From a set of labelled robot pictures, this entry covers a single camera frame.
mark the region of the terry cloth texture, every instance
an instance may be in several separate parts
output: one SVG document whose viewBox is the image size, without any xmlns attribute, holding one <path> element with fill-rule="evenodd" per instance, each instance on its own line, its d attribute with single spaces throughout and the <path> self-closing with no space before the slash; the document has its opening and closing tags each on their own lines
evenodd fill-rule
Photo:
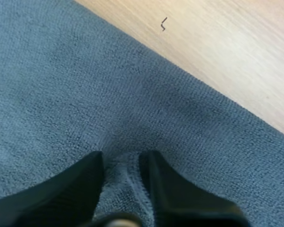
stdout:
<svg viewBox="0 0 284 227">
<path fill-rule="evenodd" d="M 255 227 L 284 227 L 283 134 L 73 1 L 0 0 L 0 198 L 102 150 L 96 217 L 153 226 L 149 149 Z"/>
</svg>

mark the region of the wooden floor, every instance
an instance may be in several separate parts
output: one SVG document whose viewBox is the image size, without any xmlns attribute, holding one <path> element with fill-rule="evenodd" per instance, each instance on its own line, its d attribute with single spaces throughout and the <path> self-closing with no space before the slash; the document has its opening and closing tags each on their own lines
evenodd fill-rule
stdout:
<svg viewBox="0 0 284 227">
<path fill-rule="evenodd" d="M 284 133 L 284 0 L 77 2 Z"/>
</svg>

